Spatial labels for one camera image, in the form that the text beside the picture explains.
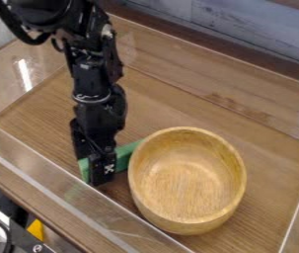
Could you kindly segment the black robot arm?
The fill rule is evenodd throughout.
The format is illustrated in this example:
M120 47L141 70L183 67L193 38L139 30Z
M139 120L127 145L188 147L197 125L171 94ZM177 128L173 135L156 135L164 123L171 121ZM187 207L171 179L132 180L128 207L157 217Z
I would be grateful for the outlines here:
M116 135L125 126L127 94L117 33L96 0L0 0L0 19L28 45L49 42L64 54L72 85L70 140L88 184L113 180Z

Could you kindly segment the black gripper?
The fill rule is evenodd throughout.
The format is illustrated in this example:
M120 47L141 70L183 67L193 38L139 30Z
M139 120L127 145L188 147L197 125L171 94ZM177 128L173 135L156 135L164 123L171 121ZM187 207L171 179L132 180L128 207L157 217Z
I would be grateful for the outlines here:
M113 85L108 99L97 103L77 103L69 122L76 159L88 157L89 184L97 187L113 180L116 172L116 134L125 126L127 95Z

